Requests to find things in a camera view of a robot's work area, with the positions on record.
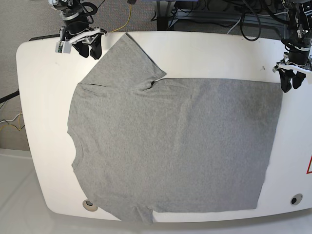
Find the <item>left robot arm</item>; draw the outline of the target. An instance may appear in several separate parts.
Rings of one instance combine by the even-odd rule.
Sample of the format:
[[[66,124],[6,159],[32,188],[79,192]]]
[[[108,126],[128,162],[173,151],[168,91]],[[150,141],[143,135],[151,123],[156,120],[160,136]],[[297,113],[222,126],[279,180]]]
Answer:
[[[279,73],[281,89],[286,93],[298,89],[305,79],[312,81],[312,2],[284,0],[282,4],[288,11],[289,37],[281,40],[286,52],[273,71]]]

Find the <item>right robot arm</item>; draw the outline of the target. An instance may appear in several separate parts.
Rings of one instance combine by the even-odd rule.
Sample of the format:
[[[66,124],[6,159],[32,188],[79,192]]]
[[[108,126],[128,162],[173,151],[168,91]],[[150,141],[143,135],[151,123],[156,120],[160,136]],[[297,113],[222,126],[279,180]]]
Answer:
[[[60,11],[64,26],[59,31],[59,41],[56,43],[57,53],[71,53],[75,48],[78,53],[87,58],[100,59],[102,56],[101,37],[107,33],[100,27],[92,27],[93,15],[98,7],[81,0],[50,0],[56,10]]]

